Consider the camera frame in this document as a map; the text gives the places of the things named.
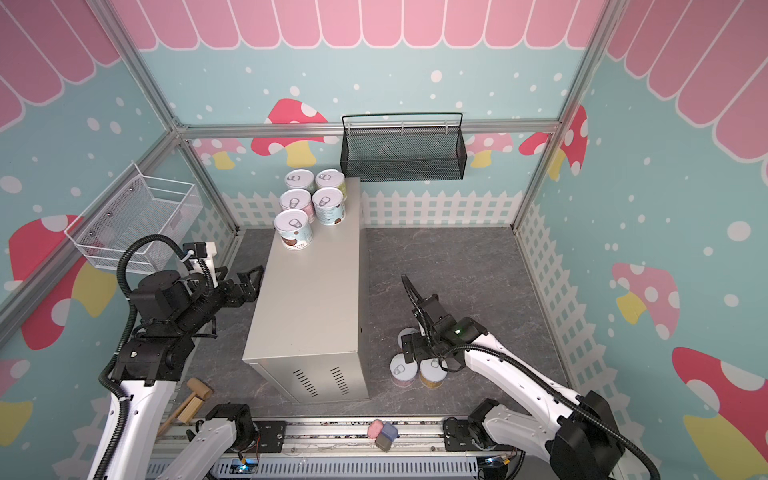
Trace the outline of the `orange label can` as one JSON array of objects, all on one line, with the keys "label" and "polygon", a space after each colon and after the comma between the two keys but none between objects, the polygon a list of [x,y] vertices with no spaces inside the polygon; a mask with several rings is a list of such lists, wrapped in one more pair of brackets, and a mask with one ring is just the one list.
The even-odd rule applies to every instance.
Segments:
[{"label": "orange label can", "polygon": [[444,360],[430,358],[419,362],[419,378],[429,389],[439,388],[447,377],[447,364]]}]

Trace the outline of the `black mesh wall basket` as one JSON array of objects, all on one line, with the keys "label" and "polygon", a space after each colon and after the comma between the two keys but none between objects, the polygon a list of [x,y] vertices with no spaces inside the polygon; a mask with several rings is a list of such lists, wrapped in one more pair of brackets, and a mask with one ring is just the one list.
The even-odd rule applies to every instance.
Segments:
[{"label": "black mesh wall basket", "polygon": [[354,114],[341,117],[340,167],[363,182],[464,178],[468,153],[459,112]]}]

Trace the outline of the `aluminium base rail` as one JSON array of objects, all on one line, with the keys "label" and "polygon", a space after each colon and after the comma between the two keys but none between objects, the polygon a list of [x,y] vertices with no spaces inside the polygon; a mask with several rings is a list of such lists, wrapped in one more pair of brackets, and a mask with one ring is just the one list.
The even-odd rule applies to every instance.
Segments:
[{"label": "aluminium base rail", "polygon": [[[383,452],[367,437],[375,420],[399,437]],[[145,479],[514,479],[526,460],[506,445],[480,449],[462,417],[257,419],[245,449],[233,426],[198,420],[156,441]]]}]

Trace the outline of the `green label can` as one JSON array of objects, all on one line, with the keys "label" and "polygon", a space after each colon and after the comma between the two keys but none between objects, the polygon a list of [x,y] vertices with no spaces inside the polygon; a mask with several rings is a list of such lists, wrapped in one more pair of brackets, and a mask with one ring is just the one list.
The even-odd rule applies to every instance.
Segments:
[{"label": "green label can", "polygon": [[315,183],[318,188],[336,188],[343,194],[346,194],[345,175],[336,169],[326,169],[320,171],[315,176]]}]

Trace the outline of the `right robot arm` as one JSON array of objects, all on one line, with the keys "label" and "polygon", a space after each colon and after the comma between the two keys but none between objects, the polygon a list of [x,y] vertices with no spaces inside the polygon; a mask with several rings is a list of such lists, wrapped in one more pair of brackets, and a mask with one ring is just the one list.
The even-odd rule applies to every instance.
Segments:
[{"label": "right robot arm", "polygon": [[581,395],[540,373],[514,355],[485,327],[455,319],[436,294],[421,296],[408,276],[401,277],[419,330],[404,336],[406,362],[434,361],[445,372],[455,363],[494,383],[524,408],[514,412],[488,400],[469,417],[469,432],[480,449],[516,447],[549,463],[561,479],[608,479],[626,453],[653,479],[658,467],[620,432],[607,400],[591,391]]}]

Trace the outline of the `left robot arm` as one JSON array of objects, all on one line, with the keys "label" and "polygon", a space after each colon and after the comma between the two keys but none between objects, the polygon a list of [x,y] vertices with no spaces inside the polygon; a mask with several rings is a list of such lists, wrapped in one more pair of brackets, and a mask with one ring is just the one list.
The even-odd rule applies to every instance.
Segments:
[{"label": "left robot arm", "polygon": [[[131,287],[128,264],[154,243],[168,246],[187,273],[158,271]],[[99,375],[101,386],[110,393],[110,408],[89,478],[145,477],[156,439],[164,430],[162,416],[196,339],[215,337],[220,310],[258,299],[263,266],[230,279],[227,268],[214,267],[213,257],[213,246],[204,242],[178,245],[166,235],[151,234],[134,241],[119,258],[117,283],[129,313],[118,345]]]}]

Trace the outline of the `pink blue grey erasers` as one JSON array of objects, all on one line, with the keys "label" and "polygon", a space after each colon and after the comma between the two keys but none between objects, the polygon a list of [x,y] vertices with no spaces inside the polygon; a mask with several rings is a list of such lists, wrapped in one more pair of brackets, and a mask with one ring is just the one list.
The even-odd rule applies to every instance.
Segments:
[{"label": "pink blue grey erasers", "polygon": [[398,429],[390,422],[375,419],[367,429],[367,437],[383,452],[389,452],[399,437]]}]

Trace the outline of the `grey metal cabinet counter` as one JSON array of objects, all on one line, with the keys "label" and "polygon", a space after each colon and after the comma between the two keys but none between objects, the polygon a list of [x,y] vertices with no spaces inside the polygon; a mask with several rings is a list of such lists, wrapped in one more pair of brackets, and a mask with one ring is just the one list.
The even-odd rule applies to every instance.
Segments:
[{"label": "grey metal cabinet counter", "polygon": [[290,250],[273,236],[243,361],[295,404],[369,396],[368,248],[357,178],[346,217]]}]

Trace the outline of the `wooden block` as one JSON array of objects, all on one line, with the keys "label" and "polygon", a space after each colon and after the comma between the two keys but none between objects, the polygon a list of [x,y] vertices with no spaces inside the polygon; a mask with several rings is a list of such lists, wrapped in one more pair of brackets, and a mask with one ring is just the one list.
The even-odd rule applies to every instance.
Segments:
[{"label": "wooden block", "polygon": [[158,437],[164,435],[175,423],[188,424],[214,393],[209,385],[197,378],[191,378],[186,385],[190,389],[190,394],[160,426],[157,431]]}]

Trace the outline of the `pink label can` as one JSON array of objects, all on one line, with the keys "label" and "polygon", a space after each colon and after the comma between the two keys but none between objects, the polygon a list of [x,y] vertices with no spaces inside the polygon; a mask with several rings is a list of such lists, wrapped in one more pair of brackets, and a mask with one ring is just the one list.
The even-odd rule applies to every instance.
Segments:
[{"label": "pink label can", "polygon": [[403,353],[395,354],[389,364],[392,382],[401,388],[410,386],[418,377],[418,365],[405,361]]},{"label": "pink label can", "polygon": [[304,211],[310,221],[315,218],[312,195],[305,189],[289,189],[279,197],[279,203],[283,211],[296,209]]},{"label": "pink label can", "polygon": [[401,330],[401,331],[398,333],[398,335],[397,335],[397,344],[398,344],[398,348],[399,348],[400,350],[402,350],[402,349],[403,349],[404,338],[405,338],[406,336],[408,336],[408,335],[412,335],[412,334],[414,334],[414,333],[418,334],[418,333],[419,333],[419,330],[418,330],[418,329],[415,329],[415,328],[412,328],[412,327],[404,328],[404,329],[402,329],[402,330]]}]

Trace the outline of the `teal label can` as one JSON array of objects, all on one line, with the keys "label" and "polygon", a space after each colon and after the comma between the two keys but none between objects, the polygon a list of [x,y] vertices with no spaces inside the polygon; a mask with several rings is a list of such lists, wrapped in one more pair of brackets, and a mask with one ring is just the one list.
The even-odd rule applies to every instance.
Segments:
[{"label": "teal label can", "polygon": [[317,189],[315,175],[308,169],[294,169],[284,177],[284,182],[289,189],[303,189],[314,193]]},{"label": "teal label can", "polygon": [[283,245],[291,250],[302,250],[313,240],[308,215],[300,209],[288,209],[274,219],[274,227]]}]

